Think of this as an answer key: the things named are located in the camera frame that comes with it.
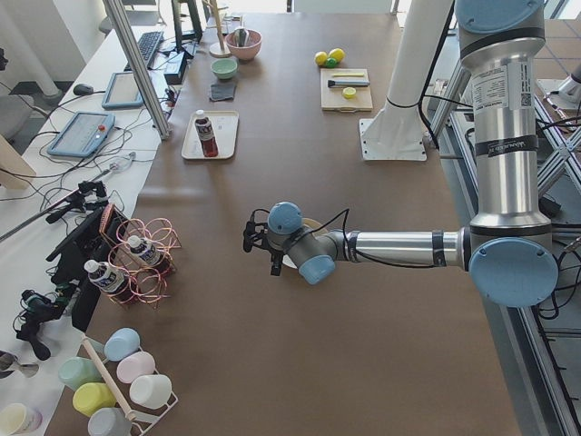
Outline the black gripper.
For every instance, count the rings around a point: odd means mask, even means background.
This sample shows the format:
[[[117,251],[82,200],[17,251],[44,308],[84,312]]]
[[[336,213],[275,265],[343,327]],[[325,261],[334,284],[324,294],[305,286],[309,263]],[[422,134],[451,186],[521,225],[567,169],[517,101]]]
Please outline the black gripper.
[[[242,249],[250,253],[253,248],[264,250],[271,255],[271,275],[280,276],[282,267],[282,250],[275,248],[268,240],[268,225],[266,222],[257,223],[257,212],[269,213],[266,209],[255,209],[251,212],[242,232]]]

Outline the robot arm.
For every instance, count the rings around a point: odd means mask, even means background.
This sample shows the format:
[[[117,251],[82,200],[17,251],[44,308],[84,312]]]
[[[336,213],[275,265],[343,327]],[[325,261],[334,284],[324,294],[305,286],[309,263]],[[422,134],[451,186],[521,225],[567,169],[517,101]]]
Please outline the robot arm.
[[[269,252],[279,274],[289,258],[315,284],[338,261],[408,268],[458,266],[479,292],[508,307],[534,306],[556,288],[551,223],[538,206],[533,65],[545,42],[539,1],[456,1],[461,63],[471,75],[478,213],[455,232],[317,235],[294,203],[275,204],[267,220],[249,220],[243,248]]]

